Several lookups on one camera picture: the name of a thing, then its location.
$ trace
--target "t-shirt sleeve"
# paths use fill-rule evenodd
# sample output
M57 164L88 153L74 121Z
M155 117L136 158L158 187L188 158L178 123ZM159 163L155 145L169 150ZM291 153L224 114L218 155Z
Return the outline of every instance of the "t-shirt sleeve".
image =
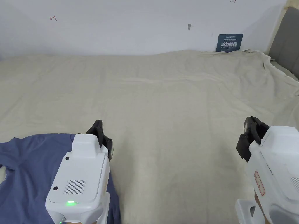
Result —
M18 139L13 138L9 142L0 143L0 164L10 170L15 170L25 158L24 148L34 147L37 144L32 136Z

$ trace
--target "blue t-shirt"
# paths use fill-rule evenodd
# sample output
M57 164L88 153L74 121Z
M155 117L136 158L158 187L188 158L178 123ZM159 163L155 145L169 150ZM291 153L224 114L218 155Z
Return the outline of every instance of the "blue t-shirt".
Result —
M38 134L0 143L0 164L6 179L0 184L0 223L53 224L45 201L61 160L72 150L74 134ZM118 224L120 210L112 177L107 192L107 224Z

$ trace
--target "beige bed sheet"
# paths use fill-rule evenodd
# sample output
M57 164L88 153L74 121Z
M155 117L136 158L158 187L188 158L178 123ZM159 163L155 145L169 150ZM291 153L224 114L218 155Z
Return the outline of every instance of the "beige bed sheet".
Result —
M1 142L103 120L123 223L238 223L236 199L254 196L245 118L299 122L299 82L261 52L28 55L0 74Z

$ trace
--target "gray headboard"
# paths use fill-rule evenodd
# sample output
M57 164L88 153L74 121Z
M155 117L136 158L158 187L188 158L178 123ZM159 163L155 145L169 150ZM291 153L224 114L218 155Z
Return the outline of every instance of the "gray headboard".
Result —
M269 51L271 58L299 78L299 10L289 7Z

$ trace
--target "red warning label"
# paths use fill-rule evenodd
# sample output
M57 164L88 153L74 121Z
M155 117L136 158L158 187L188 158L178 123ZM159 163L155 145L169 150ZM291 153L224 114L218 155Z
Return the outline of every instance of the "red warning label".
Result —
M263 185L263 183L262 183L262 181L260 179L259 173L257 171L254 173L254 178L255 178L257 186L258 186L258 188L260 190L261 195L264 196L264 194L266 193L266 191L265 191L264 185Z

